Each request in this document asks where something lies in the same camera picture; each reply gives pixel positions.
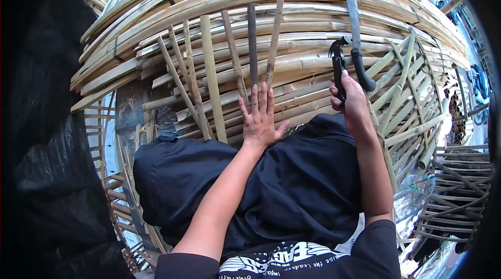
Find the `black tarp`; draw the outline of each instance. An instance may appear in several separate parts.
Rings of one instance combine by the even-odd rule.
[[[144,220],[176,245],[236,152],[215,140],[171,137],[140,146],[134,180]],[[319,114],[265,151],[229,225],[223,258],[287,240],[334,248],[351,237],[361,211],[356,149],[344,116]]]
[[[16,277],[132,276],[111,225],[89,151],[84,114],[69,91],[96,15],[83,0],[44,0],[18,49],[9,80],[9,214],[16,251],[3,252]]]

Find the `knife handle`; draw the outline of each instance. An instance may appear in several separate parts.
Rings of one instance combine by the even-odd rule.
[[[360,86],[365,91],[368,92],[373,91],[376,88],[376,82],[373,79],[367,77],[367,75],[365,74],[364,62],[362,61],[362,54],[360,54],[358,48],[353,48],[351,50],[351,59],[353,61],[353,65],[355,66],[355,71],[357,73],[358,82],[360,83]]]
[[[332,57],[332,70],[334,72],[334,84],[336,85],[336,88],[338,88],[338,94],[336,97],[341,101],[339,107],[344,108],[344,103],[346,101],[346,91],[343,87],[343,83],[341,82],[341,72],[343,70],[343,67],[340,57]]]

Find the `bamboo strip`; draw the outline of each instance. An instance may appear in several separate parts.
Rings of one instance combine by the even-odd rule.
[[[223,143],[228,143],[226,138],[226,129],[224,128],[224,118],[222,116],[222,104],[219,96],[219,87],[217,86],[216,66],[214,64],[212,40],[210,38],[209,15],[203,15],[200,17],[200,26],[202,31],[205,68],[207,69],[210,104],[212,105],[214,121],[216,122],[217,140]]]
[[[247,5],[247,30],[249,43],[250,85],[258,84],[258,50],[255,31],[255,3]]]
[[[162,50],[162,56],[165,59],[165,62],[167,63],[167,71],[170,73],[172,78],[174,79],[174,82],[176,83],[176,86],[179,89],[179,92],[181,92],[181,97],[184,100],[186,107],[191,113],[191,116],[196,121],[196,124],[198,125],[199,128],[202,128],[202,125],[200,123],[200,120],[198,119],[198,116],[196,114],[195,108],[193,107],[193,104],[191,103],[191,100],[188,97],[188,94],[186,93],[186,90],[183,87],[183,83],[181,82],[181,79],[179,78],[176,69],[174,68],[174,65],[172,64],[172,60],[170,59],[169,53],[167,52],[166,47],[163,45],[163,39],[162,37],[159,37],[157,39],[158,44],[160,44],[160,49]]]
[[[185,20],[183,23],[184,23],[184,34],[189,35],[188,20]],[[193,98],[195,99],[195,106],[198,114],[198,120],[201,123],[201,131],[202,134],[204,135],[204,140],[215,139],[216,136],[212,132],[212,129],[209,128],[209,121],[205,116],[204,107],[202,105],[202,97],[200,96],[200,91],[198,90],[198,85],[196,82],[195,67],[193,65],[193,56],[191,52],[191,40],[189,37],[186,37],[184,42],[186,48],[186,61],[188,62],[188,76],[190,78]]]
[[[233,63],[233,74],[235,76],[236,85],[238,87],[238,92],[240,93],[240,97],[243,99],[243,102],[247,108],[249,107],[249,100],[247,96],[246,86],[243,82],[242,77],[242,69],[240,65],[240,59],[238,58],[238,51],[235,45],[235,38],[233,36],[233,31],[231,30],[231,23],[229,20],[228,11],[224,10],[221,12],[221,18],[224,24],[224,30],[226,32],[226,37],[228,38],[228,48],[229,53],[231,55],[231,61]]]
[[[179,67],[179,70],[181,71],[181,75],[182,75],[185,83],[188,85],[189,93],[191,94],[191,96],[193,96],[193,91],[191,91],[191,82],[190,82],[190,79],[188,76],[188,71],[186,69],[186,65],[184,64],[183,57],[181,55],[181,50],[179,50],[179,45],[177,44],[176,34],[174,33],[174,28],[172,27],[172,25],[169,25],[167,27],[167,29],[169,30],[169,37],[170,37],[170,41],[172,44],[172,49],[174,50],[174,54],[175,54],[176,59],[177,59],[177,65]]]
[[[272,86],[273,69],[275,67],[275,57],[277,55],[277,43],[279,41],[280,23],[282,20],[282,9],[284,7],[284,0],[277,0],[277,9],[275,12],[275,21],[273,22],[272,40],[270,44],[270,54],[268,55],[266,65],[266,85]]]

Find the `black cloth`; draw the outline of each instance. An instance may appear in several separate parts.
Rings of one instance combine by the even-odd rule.
[[[2,139],[12,171],[2,176],[9,191],[2,204],[12,217],[2,225],[9,252],[2,256],[3,272],[16,278],[131,277],[92,162],[84,113],[70,113],[81,99],[69,90],[81,66],[80,37],[96,14],[84,0],[43,0],[33,16],[8,83],[8,138]]]
[[[257,279],[281,278],[400,278],[395,224],[377,220],[355,241],[351,255],[313,242],[282,241],[262,245],[221,266],[210,257],[173,253],[158,259],[155,278]]]
[[[236,153],[215,140],[159,137],[140,146],[134,180],[144,220],[176,245]],[[280,241],[334,248],[357,227],[360,192],[355,143],[344,116],[319,114],[265,151],[229,224],[223,258]]]

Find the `woven bamboo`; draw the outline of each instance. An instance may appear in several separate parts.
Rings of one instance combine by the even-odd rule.
[[[396,191],[410,168],[427,167],[435,152],[448,109],[442,89],[453,84],[454,65],[469,65],[466,44],[428,0],[357,1],[363,64],[377,81],[367,93],[368,110]],[[255,3],[255,51],[247,3]],[[84,97],[72,111],[134,80],[154,78],[153,89],[173,81],[173,95],[157,103],[185,105],[174,125],[182,137],[238,146],[236,101],[249,94],[255,54],[259,81],[273,69],[276,124],[287,119],[294,127],[335,113],[327,55],[335,39],[351,36],[345,1],[284,0],[275,19],[278,12],[277,0],[118,0],[82,36],[88,45],[71,89]],[[355,76],[349,50],[348,72]]]

